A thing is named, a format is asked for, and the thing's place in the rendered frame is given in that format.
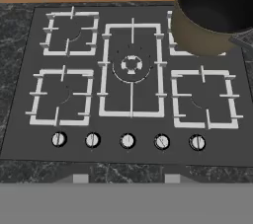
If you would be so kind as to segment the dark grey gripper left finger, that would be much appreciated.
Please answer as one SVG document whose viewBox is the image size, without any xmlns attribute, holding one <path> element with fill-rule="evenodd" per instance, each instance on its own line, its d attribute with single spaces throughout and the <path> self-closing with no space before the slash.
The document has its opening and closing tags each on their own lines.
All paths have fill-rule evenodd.
<svg viewBox="0 0 253 224">
<path fill-rule="evenodd" d="M 72 164 L 61 168 L 56 175 L 58 183 L 88 184 L 90 166 L 87 164 Z"/>
</svg>

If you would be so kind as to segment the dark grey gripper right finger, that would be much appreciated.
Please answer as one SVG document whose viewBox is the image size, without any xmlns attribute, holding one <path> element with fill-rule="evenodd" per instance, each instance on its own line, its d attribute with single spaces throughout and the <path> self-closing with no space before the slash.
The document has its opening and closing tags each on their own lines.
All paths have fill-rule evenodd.
<svg viewBox="0 0 253 224">
<path fill-rule="evenodd" d="M 196 184 L 198 182 L 182 165 L 165 165 L 162 174 L 165 184 Z"/>
</svg>

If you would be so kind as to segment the black gas hob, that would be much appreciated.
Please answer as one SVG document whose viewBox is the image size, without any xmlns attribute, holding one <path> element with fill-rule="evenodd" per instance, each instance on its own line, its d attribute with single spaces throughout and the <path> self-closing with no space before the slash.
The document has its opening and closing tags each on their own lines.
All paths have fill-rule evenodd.
<svg viewBox="0 0 253 224">
<path fill-rule="evenodd" d="M 29 38 L 26 45 L 19 80 L 13 99 L 5 138 L 0 155 L 4 159 L 36 161 L 141 163 L 141 164 L 184 164 L 203 166 L 253 166 L 253 101 L 246 76 L 242 52 L 239 48 L 214 57 L 196 56 L 177 52 L 170 46 L 168 22 L 171 8 L 155 7 L 75 7 L 75 11 L 99 13 L 99 27 L 96 53 L 93 56 L 44 56 L 41 42 L 45 41 L 43 28 L 48 26 L 46 13 L 70 11 L 71 7 L 37 8 L 34 11 Z M 102 33 L 106 24 L 136 23 L 160 24 L 162 58 L 167 62 L 163 68 L 165 98 L 164 117 L 107 117 L 99 116 L 101 88 L 101 67 L 104 40 Z M 50 50 L 62 51 L 66 40 L 69 49 L 89 50 L 86 42 L 92 40 L 91 31 L 81 31 L 81 27 L 92 27 L 92 17 L 56 17 L 54 25 L 58 31 L 52 32 Z M 133 82 L 133 110 L 135 112 L 157 112 L 157 69 L 155 29 L 135 29 L 131 41 L 131 29 L 112 29 L 109 48 L 109 68 L 106 98 L 107 111 L 129 111 L 129 84 Z M 92 69 L 94 71 L 91 114 L 88 126 L 30 125 L 26 112 L 32 110 L 34 97 L 30 95 L 37 86 L 41 69 Z M 171 89 L 172 70 L 228 70 L 236 78 L 231 81 L 236 111 L 243 118 L 238 120 L 238 129 L 198 129 L 176 128 L 173 120 Z M 211 122 L 230 122 L 230 113 L 225 94 L 225 82 L 221 76 L 184 76 L 177 79 L 180 94 L 192 94 L 192 98 L 179 99 L 179 112 L 185 122 L 206 122 L 206 109 L 210 110 Z M 85 98 L 73 93 L 85 93 L 87 78 L 81 75 L 66 75 L 60 81 L 59 75 L 43 77 L 42 91 L 37 118 L 54 119 L 59 107 L 60 119 L 82 119 L 78 115 L 84 111 Z M 67 143 L 54 147 L 51 137 L 56 131 L 67 135 Z M 88 133 L 97 132 L 101 143 L 97 148 L 88 148 L 85 138 Z M 133 148 L 125 149 L 120 144 L 124 133 L 134 135 Z M 166 134 L 170 147 L 164 151 L 154 145 L 154 137 Z M 189 138 L 200 134 L 206 140 L 203 151 L 195 151 L 189 145 Z"/>
</svg>

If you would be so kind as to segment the white hob knob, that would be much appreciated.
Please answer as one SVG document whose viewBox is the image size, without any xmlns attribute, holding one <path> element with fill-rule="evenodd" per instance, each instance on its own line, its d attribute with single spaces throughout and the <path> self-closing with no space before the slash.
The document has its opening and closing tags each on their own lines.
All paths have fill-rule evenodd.
<svg viewBox="0 0 253 224">
<path fill-rule="evenodd" d="M 135 142 L 136 142 L 136 139 L 134 135 L 131 133 L 124 133 L 120 139 L 120 144 L 125 149 L 133 148 L 135 145 Z"/>
<path fill-rule="evenodd" d="M 170 147 L 170 138 L 166 134 L 159 133 L 154 137 L 154 145 L 164 151 Z"/>
<path fill-rule="evenodd" d="M 85 138 L 85 144 L 88 148 L 97 148 L 101 143 L 101 136 L 97 132 L 90 132 Z"/>
<path fill-rule="evenodd" d="M 67 143 L 66 133 L 63 131 L 56 131 L 51 137 L 51 143 L 54 147 L 63 147 Z"/>
<path fill-rule="evenodd" d="M 189 138 L 189 145 L 195 151 L 203 151 L 206 147 L 206 140 L 200 134 L 193 134 Z"/>
</svg>

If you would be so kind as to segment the large white pan grate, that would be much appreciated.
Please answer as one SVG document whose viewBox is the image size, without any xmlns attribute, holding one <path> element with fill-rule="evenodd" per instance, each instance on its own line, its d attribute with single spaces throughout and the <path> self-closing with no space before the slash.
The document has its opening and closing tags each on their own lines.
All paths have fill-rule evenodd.
<svg viewBox="0 0 253 224">
<path fill-rule="evenodd" d="M 134 30 L 135 29 L 155 29 L 155 39 L 156 39 L 156 60 L 154 64 L 157 69 L 157 93 L 155 96 L 158 99 L 158 111 L 157 112 L 135 112 L 133 110 L 133 82 L 128 82 L 129 84 L 129 111 L 107 111 L 106 110 L 106 98 L 109 96 L 107 92 L 107 77 L 109 62 L 109 48 L 110 48 L 110 37 L 112 36 L 112 29 L 131 29 L 131 41 L 134 41 Z M 167 62 L 162 58 L 162 39 L 164 34 L 161 32 L 161 25 L 149 24 L 149 23 L 136 23 L 134 19 L 131 19 L 129 24 L 106 24 L 105 31 L 102 33 L 104 40 L 103 49 L 103 60 L 99 61 L 98 64 L 101 67 L 101 88 L 98 93 L 99 97 L 99 116 L 107 117 L 164 117 L 165 116 L 165 98 L 167 95 L 164 93 L 163 85 L 163 68 L 167 65 Z"/>
</svg>

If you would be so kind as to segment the olive pot with black inside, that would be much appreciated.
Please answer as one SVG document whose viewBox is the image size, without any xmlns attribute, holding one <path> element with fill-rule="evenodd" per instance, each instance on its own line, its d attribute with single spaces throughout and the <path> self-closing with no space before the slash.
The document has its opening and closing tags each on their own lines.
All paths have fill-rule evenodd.
<svg viewBox="0 0 253 224">
<path fill-rule="evenodd" d="M 253 0 L 175 0 L 171 32 L 195 55 L 217 56 L 237 46 L 253 52 Z"/>
</svg>

